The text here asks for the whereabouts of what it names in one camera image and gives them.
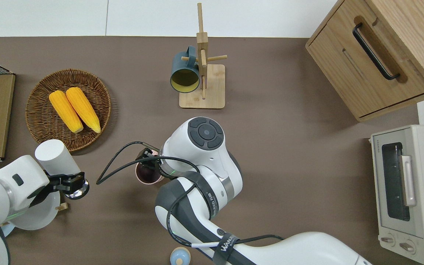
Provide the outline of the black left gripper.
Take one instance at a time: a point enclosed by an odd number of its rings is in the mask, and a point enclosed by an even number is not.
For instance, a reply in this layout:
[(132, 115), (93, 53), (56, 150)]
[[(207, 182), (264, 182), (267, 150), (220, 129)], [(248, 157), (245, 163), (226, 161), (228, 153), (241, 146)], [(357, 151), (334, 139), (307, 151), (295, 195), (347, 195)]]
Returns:
[(85, 173), (79, 172), (74, 174), (57, 174), (54, 176), (48, 176), (49, 183), (45, 186), (38, 188), (33, 192), (32, 205), (42, 203), (47, 196), (56, 191), (62, 192), (86, 192), (88, 189), (88, 182), (85, 181)]

